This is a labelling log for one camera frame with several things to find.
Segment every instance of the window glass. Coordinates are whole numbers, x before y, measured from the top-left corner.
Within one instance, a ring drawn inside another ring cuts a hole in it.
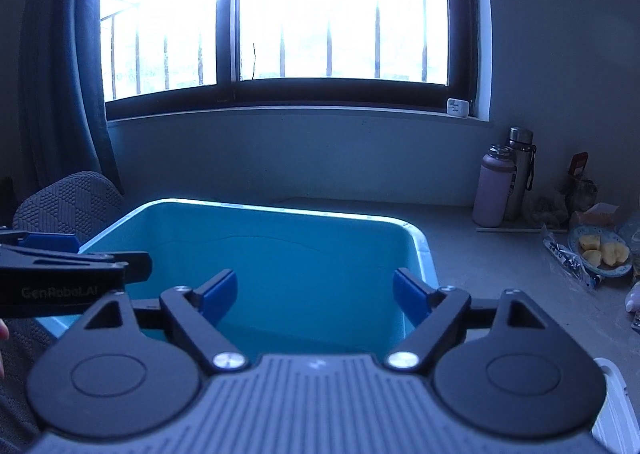
[[[241,79],[447,83],[447,0],[239,0]]]
[[[216,0],[100,0],[105,100],[216,83]]]

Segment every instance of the metal screw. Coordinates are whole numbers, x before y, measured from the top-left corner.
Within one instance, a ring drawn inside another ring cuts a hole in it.
[[[386,358],[386,363],[395,369],[411,369],[419,362],[420,357],[409,351],[396,351]]]
[[[232,370],[241,368],[246,364],[244,355],[236,352],[218,353],[213,357],[213,365],[219,369]]]
[[[316,360],[312,360],[308,363],[308,366],[312,369],[318,370],[326,367],[326,361],[322,360],[322,358],[316,358]]]

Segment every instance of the white wall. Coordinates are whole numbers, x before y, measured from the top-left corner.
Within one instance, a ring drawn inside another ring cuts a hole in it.
[[[211,111],[111,124],[133,201],[296,196],[472,203],[510,125],[535,133],[538,184],[588,151],[601,199],[640,193],[640,0],[491,0],[492,126],[327,110]]]
[[[22,188],[18,137],[18,50],[25,0],[0,0],[0,177]]]

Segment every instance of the window sill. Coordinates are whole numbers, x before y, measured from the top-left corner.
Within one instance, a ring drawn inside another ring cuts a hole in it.
[[[178,111],[175,113],[166,114],[150,114],[148,116],[134,116],[131,118],[119,118],[116,120],[110,120],[108,123],[110,126],[117,126],[119,122],[140,119],[140,118],[159,118],[162,116],[173,116],[176,114],[187,113],[203,113],[204,111]],[[459,126],[476,126],[485,127],[487,129],[494,126],[494,123],[488,120],[481,120],[473,116],[466,118],[460,118],[458,116],[451,116],[447,113],[436,113],[434,111],[419,111],[419,110],[407,110],[407,109],[393,109],[393,108],[365,108],[365,107],[353,107],[353,106],[249,106],[249,107],[235,107],[226,108],[221,110],[211,110],[211,113],[215,113],[216,116],[238,116],[238,114],[251,116],[252,114],[282,114],[287,116],[289,114],[313,114],[315,116],[323,114],[340,114],[341,116],[370,116],[375,118],[396,118],[404,120],[416,120],[421,122],[436,122],[442,124],[457,124]]]

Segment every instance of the blue plastic bin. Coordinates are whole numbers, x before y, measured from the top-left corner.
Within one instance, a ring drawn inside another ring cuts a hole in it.
[[[411,329],[392,294],[396,268],[437,287],[424,235],[400,220],[165,199],[137,208],[81,252],[146,250],[154,268],[132,284],[149,298],[199,286],[224,268],[238,300],[218,329],[245,354],[373,352]],[[44,318],[60,336],[77,317]]]

